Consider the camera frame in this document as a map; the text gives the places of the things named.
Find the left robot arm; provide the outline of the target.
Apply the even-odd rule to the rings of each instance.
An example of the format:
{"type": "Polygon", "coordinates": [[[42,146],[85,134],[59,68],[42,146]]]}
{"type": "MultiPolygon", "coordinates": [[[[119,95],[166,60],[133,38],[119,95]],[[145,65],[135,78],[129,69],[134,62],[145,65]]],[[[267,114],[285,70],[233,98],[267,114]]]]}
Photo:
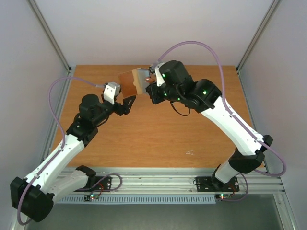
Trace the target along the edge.
{"type": "Polygon", "coordinates": [[[98,127],[104,124],[111,114],[127,115],[135,101],[135,96],[123,99],[123,103],[99,101],[95,94],[85,95],[62,141],[54,151],[23,179],[16,177],[10,184],[12,206],[17,209],[20,225],[26,223],[21,215],[40,222],[51,212],[54,204],[72,192],[111,191],[106,184],[110,176],[97,178],[96,172],[81,165],[73,173],[57,180],[67,164],[80,153],[96,136],[98,127]]]}

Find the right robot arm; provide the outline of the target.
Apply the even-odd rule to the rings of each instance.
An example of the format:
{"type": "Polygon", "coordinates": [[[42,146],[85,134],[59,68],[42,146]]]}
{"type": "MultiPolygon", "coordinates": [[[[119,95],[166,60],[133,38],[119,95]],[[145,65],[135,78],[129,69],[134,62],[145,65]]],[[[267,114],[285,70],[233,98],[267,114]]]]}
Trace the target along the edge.
{"type": "Polygon", "coordinates": [[[234,143],[234,154],[219,165],[209,184],[215,191],[228,186],[239,173],[250,173],[264,161],[264,152],[272,144],[270,135],[257,133],[223,101],[222,92],[208,79],[194,81],[180,61],[171,60],[150,67],[155,82],[146,87],[153,104],[165,100],[179,102],[189,110],[195,110],[217,125],[234,143]]]}

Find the brown leather card holder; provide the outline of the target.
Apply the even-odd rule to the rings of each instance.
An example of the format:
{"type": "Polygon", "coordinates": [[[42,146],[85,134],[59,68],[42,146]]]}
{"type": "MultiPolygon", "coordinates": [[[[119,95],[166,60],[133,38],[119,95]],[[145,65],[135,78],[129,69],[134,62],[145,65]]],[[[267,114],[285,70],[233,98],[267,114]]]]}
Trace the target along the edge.
{"type": "Polygon", "coordinates": [[[146,87],[149,83],[145,80],[150,77],[148,69],[136,68],[119,74],[118,80],[124,98],[140,94],[148,94],[146,87]]]}

